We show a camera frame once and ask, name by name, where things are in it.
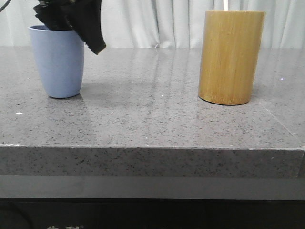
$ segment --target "bamboo holder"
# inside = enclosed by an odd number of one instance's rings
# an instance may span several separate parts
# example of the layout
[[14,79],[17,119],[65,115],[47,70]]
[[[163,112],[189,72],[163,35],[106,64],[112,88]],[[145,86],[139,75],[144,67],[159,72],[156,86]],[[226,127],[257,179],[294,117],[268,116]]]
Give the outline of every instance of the bamboo holder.
[[207,11],[198,95],[223,105],[250,101],[265,12]]

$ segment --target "blue cup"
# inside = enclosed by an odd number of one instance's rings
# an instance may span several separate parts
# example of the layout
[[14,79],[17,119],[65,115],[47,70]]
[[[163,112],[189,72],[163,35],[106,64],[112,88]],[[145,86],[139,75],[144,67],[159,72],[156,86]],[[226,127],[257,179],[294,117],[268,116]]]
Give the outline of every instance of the blue cup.
[[84,44],[75,31],[53,31],[44,25],[29,27],[42,85],[53,98],[68,98],[81,90]]

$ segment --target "white stick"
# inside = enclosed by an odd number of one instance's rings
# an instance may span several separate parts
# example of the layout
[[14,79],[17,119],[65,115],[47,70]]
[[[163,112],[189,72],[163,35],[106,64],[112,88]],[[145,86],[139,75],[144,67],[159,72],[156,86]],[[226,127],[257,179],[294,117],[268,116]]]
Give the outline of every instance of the white stick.
[[229,11],[229,0],[223,0],[224,11]]

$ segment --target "granite countertop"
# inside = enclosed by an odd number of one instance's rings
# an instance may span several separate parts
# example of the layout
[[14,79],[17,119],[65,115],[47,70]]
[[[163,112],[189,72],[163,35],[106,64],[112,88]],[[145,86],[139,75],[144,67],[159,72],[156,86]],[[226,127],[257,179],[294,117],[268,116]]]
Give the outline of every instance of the granite countertop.
[[252,99],[198,98],[199,49],[86,50],[49,98],[30,47],[0,48],[0,174],[305,177],[305,50],[263,49]]

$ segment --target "white curtain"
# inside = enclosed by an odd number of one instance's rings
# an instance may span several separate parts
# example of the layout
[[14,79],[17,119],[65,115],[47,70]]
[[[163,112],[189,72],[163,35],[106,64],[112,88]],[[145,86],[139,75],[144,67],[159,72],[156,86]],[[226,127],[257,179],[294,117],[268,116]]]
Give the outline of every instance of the white curtain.
[[[12,0],[0,13],[0,46],[30,45],[36,4]],[[103,0],[102,33],[108,47],[200,48],[206,10],[222,0]],[[229,0],[229,10],[266,11],[264,48],[305,47],[305,0]]]

